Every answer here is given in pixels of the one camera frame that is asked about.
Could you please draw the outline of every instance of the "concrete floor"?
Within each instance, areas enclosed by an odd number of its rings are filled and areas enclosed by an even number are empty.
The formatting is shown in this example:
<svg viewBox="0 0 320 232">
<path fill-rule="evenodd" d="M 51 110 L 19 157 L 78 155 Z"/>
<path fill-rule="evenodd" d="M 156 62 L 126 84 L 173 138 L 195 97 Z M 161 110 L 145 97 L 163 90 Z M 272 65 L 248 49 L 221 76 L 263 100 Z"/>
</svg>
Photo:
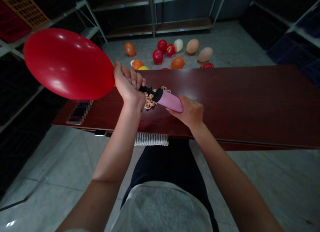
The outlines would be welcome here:
<svg viewBox="0 0 320 232">
<path fill-rule="evenodd" d="M 173 43 L 177 38 L 181 38 L 185 46 L 190 39 L 197 38 L 200 50 L 212 47 L 214 55 L 210 62 L 216 67 L 273 64 L 237 22 L 218 23 L 212 34 L 164 39 Z M 153 63 L 152 52 L 159 39 L 162 38 L 131 40 L 137 51 L 134 59 L 140 59 L 150 69 L 170 67 L 172 59 L 166 57 L 162 65 Z M 111 42 L 103 49 L 113 61 L 117 59 L 129 65 L 132 58 L 124 52 L 125 42 Z M 189 57 L 184 52 L 185 47 L 179 56 L 184 58 L 185 68 L 198 68 L 197 56 Z M 0 231 L 54 231 L 87 187 L 107 142 L 105 137 L 53 126 L 0 202 L 0 207 L 4 207 L 31 193 L 27 202 L 0 212 Z M 220 231 L 238 231 L 200 148 L 194 140 L 190 140 L 190 146 L 204 177 Z M 119 213 L 143 149 L 142 146 L 134 148 L 105 231 L 110 230 Z M 257 187 L 285 231 L 320 231 L 320 151 L 234 151 L 228 154 Z"/>
</svg>

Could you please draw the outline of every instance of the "dark red wooden desk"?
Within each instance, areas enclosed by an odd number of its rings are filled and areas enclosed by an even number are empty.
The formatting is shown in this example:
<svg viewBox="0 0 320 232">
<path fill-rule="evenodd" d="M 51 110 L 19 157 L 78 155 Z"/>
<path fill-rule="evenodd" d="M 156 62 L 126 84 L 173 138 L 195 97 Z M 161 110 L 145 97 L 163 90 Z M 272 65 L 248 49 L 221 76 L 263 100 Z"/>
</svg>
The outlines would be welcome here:
<svg viewBox="0 0 320 232">
<path fill-rule="evenodd" d="M 166 86 L 204 105 L 204 122 L 226 150 L 320 148 L 320 89 L 294 66 L 142 71 L 147 85 Z M 68 101 L 54 125 L 113 131 L 123 105 L 116 88 L 94 102 L 82 125 L 67 125 Z M 138 132 L 192 134 L 161 105 L 143 111 Z"/>
</svg>

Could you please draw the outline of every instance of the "hand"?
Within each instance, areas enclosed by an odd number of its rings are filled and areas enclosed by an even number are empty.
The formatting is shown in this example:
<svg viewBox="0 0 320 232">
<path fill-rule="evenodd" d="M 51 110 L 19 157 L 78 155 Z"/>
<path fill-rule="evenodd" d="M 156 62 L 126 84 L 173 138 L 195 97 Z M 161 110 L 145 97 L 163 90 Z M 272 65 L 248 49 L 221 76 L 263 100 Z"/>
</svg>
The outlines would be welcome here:
<svg viewBox="0 0 320 232">
<path fill-rule="evenodd" d="M 184 111 L 182 113 L 170 110 L 171 115 L 181 120 L 189 129 L 194 130 L 203 124 L 203 105 L 199 102 L 191 100 L 186 96 L 178 96 L 183 104 Z"/>
<path fill-rule="evenodd" d="M 146 96 L 139 89 L 146 85 L 146 79 L 140 73 L 129 69 L 127 66 L 121 66 L 116 61 L 116 67 L 113 71 L 116 87 L 123 98 L 125 105 L 138 106 L 143 108 L 146 103 Z"/>
</svg>

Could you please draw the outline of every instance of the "balloon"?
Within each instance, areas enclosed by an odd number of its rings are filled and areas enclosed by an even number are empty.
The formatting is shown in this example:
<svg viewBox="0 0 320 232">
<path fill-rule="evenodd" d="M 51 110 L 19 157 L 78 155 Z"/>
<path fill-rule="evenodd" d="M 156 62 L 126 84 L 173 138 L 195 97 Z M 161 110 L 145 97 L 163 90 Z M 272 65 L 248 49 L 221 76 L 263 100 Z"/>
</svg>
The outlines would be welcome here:
<svg viewBox="0 0 320 232">
<path fill-rule="evenodd" d="M 159 40 L 158 49 L 161 50 L 163 54 L 165 54 L 167 50 L 167 42 L 165 40 Z"/>
<path fill-rule="evenodd" d="M 171 69 L 182 69 L 183 66 L 184 60 L 181 57 L 177 57 L 171 62 Z"/>
<path fill-rule="evenodd" d="M 214 65 L 212 63 L 208 62 L 208 63 L 201 65 L 200 68 L 214 68 Z"/>
<path fill-rule="evenodd" d="M 212 57 L 212 54 L 213 54 L 212 48 L 206 47 L 202 51 L 200 51 L 198 61 L 200 62 L 208 61 Z"/>
<path fill-rule="evenodd" d="M 143 63 L 141 60 L 135 60 L 134 62 L 132 62 L 132 69 L 134 70 L 138 70 L 142 66 L 143 66 Z"/>
<path fill-rule="evenodd" d="M 148 69 L 149 69 L 148 67 L 142 66 L 142 67 L 139 68 L 139 71 L 144 71 L 144 70 L 148 70 Z"/>
<path fill-rule="evenodd" d="M 126 53 L 129 56 L 134 56 L 136 54 L 136 48 L 134 47 L 134 45 L 131 42 L 127 42 L 124 45 L 124 50 L 126 51 Z"/>
<path fill-rule="evenodd" d="M 176 39 L 173 44 L 174 44 L 174 47 L 176 48 L 176 52 L 179 52 L 182 50 L 183 41 L 181 39 Z"/>
<path fill-rule="evenodd" d="M 71 31 L 37 31 L 25 42 L 23 54 L 32 75 L 68 99 L 97 100 L 115 84 L 108 56 L 92 41 Z"/>
<path fill-rule="evenodd" d="M 155 63 L 160 64 L 163 60 L 163 53 L 160 49 L 156 49 L 153 54 L 152 54 L 152 58 L 154 60 Z"/>
<path fill-rule="evenodd" d="M 189 54 L 195 53 L 199 49 L 199 41 L 197 39 L 192 39 L 187 44 L 187 52 Z"/>
<path fill-rule="evenodd" d="M 168 57 L 173 57 L 175 53 L 176 53 L 176 48 L 174 47 L 173 44 L 169 44 L 167 46 L 167 56 Z"/>
</svg>

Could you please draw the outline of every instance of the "person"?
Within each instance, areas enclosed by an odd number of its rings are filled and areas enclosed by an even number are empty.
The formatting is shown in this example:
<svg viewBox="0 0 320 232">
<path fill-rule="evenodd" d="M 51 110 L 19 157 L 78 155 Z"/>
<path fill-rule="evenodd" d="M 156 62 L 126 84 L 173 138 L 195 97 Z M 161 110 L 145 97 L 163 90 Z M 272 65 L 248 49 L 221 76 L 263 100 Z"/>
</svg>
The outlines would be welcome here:
<svg viewBox="0 0 320 232">
<path fill-rule="evenodd" d="M 119 62 L 114 78 L 124 102 L 117 125 L 91 182 L 57 232 L 104 231 L 128 169 L 145 105 L 145 95 L 138 90 L 146 80 Z M 179 98 L 184 112 L 167 110 L 189 127 L 239 231 L 283 231 L 257 189 L 203 123 L 203 105 Z M 170 138 L 169 146 L 145 147 L 111 231 L 219 231 L 188 140 Z"/>
</svg>

